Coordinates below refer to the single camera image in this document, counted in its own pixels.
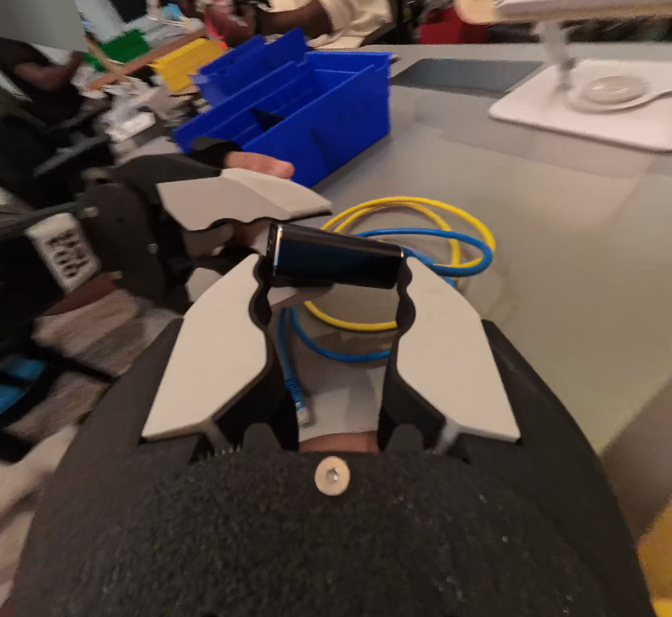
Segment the black ethernet port adapter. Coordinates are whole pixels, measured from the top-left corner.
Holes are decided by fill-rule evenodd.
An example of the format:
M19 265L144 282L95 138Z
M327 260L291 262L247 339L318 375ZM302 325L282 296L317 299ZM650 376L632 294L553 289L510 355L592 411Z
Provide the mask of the black ethernet port adapter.
M275 287L389 290L397 283L405 254L395 244L275 223L269 227L266 258Z

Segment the blue plastic bin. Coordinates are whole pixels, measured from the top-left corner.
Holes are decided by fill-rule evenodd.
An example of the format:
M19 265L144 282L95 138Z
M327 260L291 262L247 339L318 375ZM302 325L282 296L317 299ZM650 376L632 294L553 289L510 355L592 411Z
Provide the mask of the blue plastic bin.
M200 138L233 142L292 163L293 182L314 187L390 133L390 61L389 52L309 52L179 126L172 139L185 153ZM261 134L250 108L286 119Z
M300 29L270 42L258 35L198 68L189 78L203 98L216 106L278 68L302 61L307 51Z

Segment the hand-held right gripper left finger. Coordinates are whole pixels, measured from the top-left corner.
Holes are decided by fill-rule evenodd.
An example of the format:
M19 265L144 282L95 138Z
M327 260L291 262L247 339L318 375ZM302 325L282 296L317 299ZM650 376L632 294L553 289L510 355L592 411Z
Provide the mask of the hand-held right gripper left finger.
M298 449L298 420L270 336L270 265L248 254L185 313L151 410L146 442L204 436L218 452L267 425Z

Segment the person's white garment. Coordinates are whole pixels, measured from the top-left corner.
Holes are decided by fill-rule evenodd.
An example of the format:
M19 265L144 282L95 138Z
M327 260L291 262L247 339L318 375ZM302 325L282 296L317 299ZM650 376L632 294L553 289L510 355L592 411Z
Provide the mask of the person's white garment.
M75 425L62 428L34 446L19 462L1 467L1 522L55 473L77 434Z

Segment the black board on white stand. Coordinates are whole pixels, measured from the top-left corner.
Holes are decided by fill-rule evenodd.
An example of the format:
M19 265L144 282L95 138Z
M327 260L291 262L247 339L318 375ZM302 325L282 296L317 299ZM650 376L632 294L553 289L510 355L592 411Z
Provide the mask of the black board on white stand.
M548 67L493 104L501 122L671 153L671 61L576 59L572 21L670 19L671 0L454 0L475 25L531 23Z

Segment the red chair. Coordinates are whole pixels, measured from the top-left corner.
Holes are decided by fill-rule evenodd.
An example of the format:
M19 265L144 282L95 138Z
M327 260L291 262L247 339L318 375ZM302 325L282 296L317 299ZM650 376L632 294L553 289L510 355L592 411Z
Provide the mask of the red chair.
M421 45L483 44L487 26L464 22L454 8L432 9L418 26L416 42Z

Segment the person's left hand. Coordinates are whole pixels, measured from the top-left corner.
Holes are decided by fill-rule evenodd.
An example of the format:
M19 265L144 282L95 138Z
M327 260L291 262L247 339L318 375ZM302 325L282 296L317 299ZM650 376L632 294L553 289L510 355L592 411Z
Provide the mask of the person's left hand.
M294 166L290 162L275 159L264 154L254 152L231 151L226 153L223 160L224 168L240 168L246 171L275 176L280 179L290 179Z

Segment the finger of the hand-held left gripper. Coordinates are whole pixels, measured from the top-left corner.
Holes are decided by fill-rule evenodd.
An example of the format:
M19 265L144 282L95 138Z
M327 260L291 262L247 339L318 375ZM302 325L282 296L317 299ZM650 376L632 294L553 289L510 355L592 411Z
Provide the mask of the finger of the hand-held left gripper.
M248 298L248 259L228 266L225 271L196 268L186 290L189 308L202 301L206 306L242 304Z
M163 209L190 232L230 221L289 222L332 212L332 203L307 187L241 168L215 177L159 183L156 189Z

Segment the small yellow bin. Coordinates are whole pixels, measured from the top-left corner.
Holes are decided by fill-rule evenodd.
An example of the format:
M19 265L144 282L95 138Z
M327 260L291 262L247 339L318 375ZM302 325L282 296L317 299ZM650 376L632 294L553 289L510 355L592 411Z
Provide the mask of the small yellow bin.
M153 60L149 65L165 87L178 93L192 85L191 76L221 57L222 45L208 38L198 38L168 54Z

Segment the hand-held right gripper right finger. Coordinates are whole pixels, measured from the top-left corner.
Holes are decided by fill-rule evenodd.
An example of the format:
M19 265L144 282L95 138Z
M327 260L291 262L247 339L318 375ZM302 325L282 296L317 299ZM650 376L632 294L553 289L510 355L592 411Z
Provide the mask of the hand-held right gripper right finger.
M435 452L465 434L518 442L521 432L478 312L416 258L402 261L397 292L398 334L384 376L379 448L403 425Z

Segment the green plastic bin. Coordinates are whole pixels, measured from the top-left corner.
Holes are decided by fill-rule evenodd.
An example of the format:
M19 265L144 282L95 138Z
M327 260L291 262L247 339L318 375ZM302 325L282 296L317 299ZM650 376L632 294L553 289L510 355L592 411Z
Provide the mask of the green plastic bin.
M141 30L132 28L110 41L100 43L99 49L110 61L127 64L147 54L151 46Z

